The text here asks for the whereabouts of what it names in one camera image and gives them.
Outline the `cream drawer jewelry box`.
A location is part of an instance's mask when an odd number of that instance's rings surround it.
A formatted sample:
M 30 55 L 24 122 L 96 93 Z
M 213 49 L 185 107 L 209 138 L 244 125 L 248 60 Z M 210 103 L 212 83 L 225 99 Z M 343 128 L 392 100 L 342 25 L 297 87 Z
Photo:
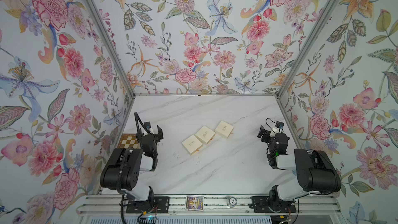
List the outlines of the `cream drawer jewelry box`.
M 190 136 L 181 144 L 189 155 L 193 155 L 203 147 L 202 142 L 195 135 Z

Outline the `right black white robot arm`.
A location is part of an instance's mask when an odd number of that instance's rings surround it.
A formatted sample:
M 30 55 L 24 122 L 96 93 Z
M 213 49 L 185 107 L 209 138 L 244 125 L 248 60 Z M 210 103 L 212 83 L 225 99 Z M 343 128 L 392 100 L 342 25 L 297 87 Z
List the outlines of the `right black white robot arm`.
M 272 169 L 294 171 L 294 179 L 275 185 L 269 191 L 272 203 L 292 202 L 308 194 L 330 195 L 341 189 L 341 179 L 324 151 L 296 148 L 288 154 L 290 138 L 281 130 L 260 126 L 258 138 L 267 144 L 267 160 Z

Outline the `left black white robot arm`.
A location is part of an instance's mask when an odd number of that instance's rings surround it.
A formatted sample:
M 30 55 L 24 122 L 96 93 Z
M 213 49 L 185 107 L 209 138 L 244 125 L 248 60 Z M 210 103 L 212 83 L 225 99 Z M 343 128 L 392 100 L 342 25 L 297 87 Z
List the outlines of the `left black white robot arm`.
M 116 191 L 129 201 L 154 202 L 153 189 L 139 181 L 140 172 L 153 172 L 158 163 L 157 144 L 163 139 L 163 130 L 154 134 L 137 133 L 140 148 L 116 148 L 100 176 L 102 188 Z

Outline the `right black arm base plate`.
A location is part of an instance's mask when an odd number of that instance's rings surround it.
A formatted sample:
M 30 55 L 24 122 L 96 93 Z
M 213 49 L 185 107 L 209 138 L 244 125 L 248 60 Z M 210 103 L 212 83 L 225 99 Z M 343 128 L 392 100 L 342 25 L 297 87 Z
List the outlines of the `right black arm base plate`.
M 251 203 L 248 204 L 250 209 L 255 213 L 296 213 L 293 201 L 283 201 L 278 198 L 269 200 L 268 196 L 253 196 Z

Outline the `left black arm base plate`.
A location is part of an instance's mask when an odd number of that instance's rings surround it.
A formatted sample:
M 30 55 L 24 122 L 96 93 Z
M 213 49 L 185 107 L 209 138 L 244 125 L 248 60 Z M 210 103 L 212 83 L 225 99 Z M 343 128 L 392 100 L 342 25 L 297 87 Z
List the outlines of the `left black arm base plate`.
M 170 197 L 149 197 L 147 201 L 129 201 L 125 212 L 127 214 L 141 214 L 145 211 L 153 211 L 158 214 L 167 214 L 170 207 Z

